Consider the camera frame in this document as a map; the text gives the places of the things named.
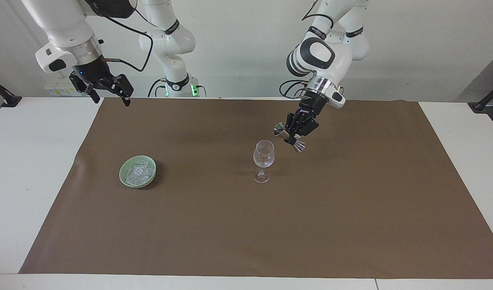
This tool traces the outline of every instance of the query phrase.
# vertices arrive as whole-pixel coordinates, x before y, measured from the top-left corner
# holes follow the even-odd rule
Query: bowl
[[[141,161],[148,161],[149,165],[150,164],[153,165],[153,174],[151,175],[151,177],[148,180],[146,180],[143,183],[140,183],[137,185],[127,184],[126,176],[128,174],[128,171],[134,167],[134,164],[136,164],[136,162],[141,162]],[[121,166],[121,168],[119,169],[119,180],[121,181],[121,183],[123,183],[127,187],[130,187],[131,189],[140,189],[142,187],[149,185],[154,180],[155,173],[157,173],[157,166],[155,165],[155,161],[148,156],[139,155],[139,156],[134,156],[134,157],[130,158]]]

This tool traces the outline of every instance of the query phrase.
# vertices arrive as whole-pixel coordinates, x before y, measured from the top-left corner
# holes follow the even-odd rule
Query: clear glass
[[[254,170],[253,178],[259,183],[270,180],[270,172],[267,170],[276,159],[276,151],[273,143],[261,140],[255,145],[254,162],[257,168]]]

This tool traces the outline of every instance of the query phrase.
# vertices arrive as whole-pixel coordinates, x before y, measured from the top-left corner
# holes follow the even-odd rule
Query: brown tablecloth
[[[417,103],[326,107],[301,154],[271,135],[296,107],[105,99],[20,273],[493,278],[493,234]],[[129,189],[142,154],[157,178]]]

